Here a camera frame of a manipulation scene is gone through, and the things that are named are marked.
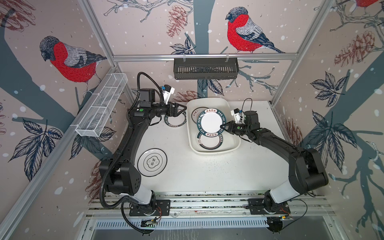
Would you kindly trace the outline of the green ring plate mid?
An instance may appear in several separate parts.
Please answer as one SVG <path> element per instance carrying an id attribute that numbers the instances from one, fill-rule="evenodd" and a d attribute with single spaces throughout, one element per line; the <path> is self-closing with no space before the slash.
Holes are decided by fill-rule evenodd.
<path id="1" fill-rule="evenodd" d="M 220 135 L 224 131 L 221 125 L 226 123 L 227 119 L 224 113 L 215 108 L 204 110 L 197 119 L 199 132 L 209 138 Z"/>

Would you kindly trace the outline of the white plate black cloud emblem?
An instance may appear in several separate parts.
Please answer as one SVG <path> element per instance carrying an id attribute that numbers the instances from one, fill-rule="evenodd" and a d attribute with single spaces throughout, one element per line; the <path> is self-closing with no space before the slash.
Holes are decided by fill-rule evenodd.
<path id="1" fill-rule="evenodd" d="M 142 176 L 155 177 L 166 168 L 168 158 L 161 149 L 149 149 L 145 151 L 137 162 L 137 169 Z"/>

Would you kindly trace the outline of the orange sunburst plate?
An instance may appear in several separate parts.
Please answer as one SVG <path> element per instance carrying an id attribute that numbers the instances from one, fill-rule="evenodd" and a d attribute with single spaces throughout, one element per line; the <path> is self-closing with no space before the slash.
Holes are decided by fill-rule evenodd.
<path id="1" fill-rule="evenodd" d="M 207 109 L 208 109 L 207 107 L 198 107 L 195 110 L 193 110 L 191 113 L 192 121 L 196 124 L 200 114 Z"/>

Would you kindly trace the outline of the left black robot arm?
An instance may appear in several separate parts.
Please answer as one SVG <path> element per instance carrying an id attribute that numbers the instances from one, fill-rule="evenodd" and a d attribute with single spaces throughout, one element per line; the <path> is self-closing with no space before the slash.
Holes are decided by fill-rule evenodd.
<path id="1" fill-rule="evenodd" d="M 130 202 L 141 211 L 149 214 L 156 209 L 156 197 L 153 191 L 141 185 L 141 174 L 135 168 L 136 154 L 145 134 L 155 117 L 177 117 L 187 107 L 169 101 L 175 89 L 164 85 L 158 91 L 160 103 L 155 102 L 155 89 L 141 89 L 135 102 L 127 112 L 128 129 L 115 151 L 113 158 L 102 161 L 100 202 L 103 208 L 113 209 Z"/>

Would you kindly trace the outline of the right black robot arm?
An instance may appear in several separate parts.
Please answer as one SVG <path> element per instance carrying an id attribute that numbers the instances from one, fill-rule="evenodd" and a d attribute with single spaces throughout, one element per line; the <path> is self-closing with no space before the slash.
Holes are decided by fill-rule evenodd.
<path id="1" fill-rule="evenodd" d="M 304 149 L 262 128 L 256 111 L 246 111 L 244 123 L 237 119 L 238 109 L 233 111 L 236 120 L 222 124 L 220 128 L 229 134 L 247 136 L 248 139 L 282 157 L 289 165 L 288 180 L 264 194 L 263 205 L 270 214 L 277 212 L 287 201 L 329 183 L 320 153 L 315 149 Z"/>

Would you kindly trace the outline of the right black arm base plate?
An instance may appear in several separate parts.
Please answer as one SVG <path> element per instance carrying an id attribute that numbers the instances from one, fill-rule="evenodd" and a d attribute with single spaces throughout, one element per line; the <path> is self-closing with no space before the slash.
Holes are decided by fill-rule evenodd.
<path id="1" fill-rule="evenodd" d="M 246 209 L 250 210 L 251 215 L 290 215 L 288 203 L 275 203 L 270 199 L 254 198 L 248 199 Z"/>

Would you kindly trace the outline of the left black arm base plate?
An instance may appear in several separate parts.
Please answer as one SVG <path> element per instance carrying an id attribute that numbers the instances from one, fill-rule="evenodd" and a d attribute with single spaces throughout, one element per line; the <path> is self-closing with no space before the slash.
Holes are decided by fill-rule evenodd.
<path id="1" fill-rule="evenodd" d="M 160 217 L 169 216 L 171 201 L 155 200 L 148 205 L 133 205 L 130 207 L 130 217 Z"/>

